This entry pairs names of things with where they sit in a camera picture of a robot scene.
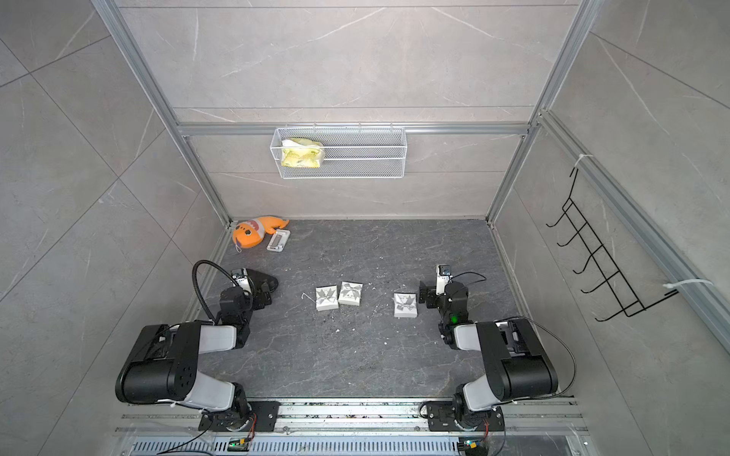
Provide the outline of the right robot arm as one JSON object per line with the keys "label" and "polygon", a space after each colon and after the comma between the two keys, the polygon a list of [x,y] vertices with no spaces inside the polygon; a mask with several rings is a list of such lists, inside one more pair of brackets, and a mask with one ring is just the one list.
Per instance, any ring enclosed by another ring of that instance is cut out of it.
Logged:
{"label": "right robot arm", "polygon": [[484,374],[459,386],[450,401],[429,401],[432,431],[503,429],[501,406],[514,400],[545,399],[558,393],[559,380],[532,323],[524,317],[474,322],[469,289],[451,281],[420,283],[419,303],[439,311],[440,335],[451,349],[481,354]]}

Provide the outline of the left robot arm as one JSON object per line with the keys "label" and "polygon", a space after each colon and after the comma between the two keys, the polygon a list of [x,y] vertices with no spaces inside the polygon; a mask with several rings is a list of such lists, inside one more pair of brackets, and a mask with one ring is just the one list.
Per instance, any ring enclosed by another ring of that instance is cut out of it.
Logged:
{"label": "left robot arm", "polygon": [[131,405],[177,405],[201,414],[198,431],[254,435],[275,429],[281,403],[251,401],[239,383],[199,369],[208,353],[240,350],[251,334],[254,311],[272,303],[279,281],[256,270],[234,271],[235,284],[221,292],[212,321],[142,328],[115,384],[117,399]]}

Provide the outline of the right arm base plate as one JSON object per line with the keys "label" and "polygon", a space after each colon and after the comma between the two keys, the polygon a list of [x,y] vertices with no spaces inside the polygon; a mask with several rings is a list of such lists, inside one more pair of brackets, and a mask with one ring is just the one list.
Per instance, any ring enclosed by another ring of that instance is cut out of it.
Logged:
{"label": "right arm base plate", "polygon": [[474,412],[454,401],[426,401],[419,415],[427,420],[429,431],[503,431],[504,414],[501,408],[487,408]]}

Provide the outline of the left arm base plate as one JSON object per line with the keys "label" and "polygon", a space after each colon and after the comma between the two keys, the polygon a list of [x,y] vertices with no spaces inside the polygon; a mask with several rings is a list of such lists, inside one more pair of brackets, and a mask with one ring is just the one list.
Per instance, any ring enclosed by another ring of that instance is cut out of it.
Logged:
{"label": "left arm base plate", "polygon": [[210,432],[271,432],[279,416],[279,401],[248,402],[243,410],[232,408],[225,412],[204,412],[198,431]]}

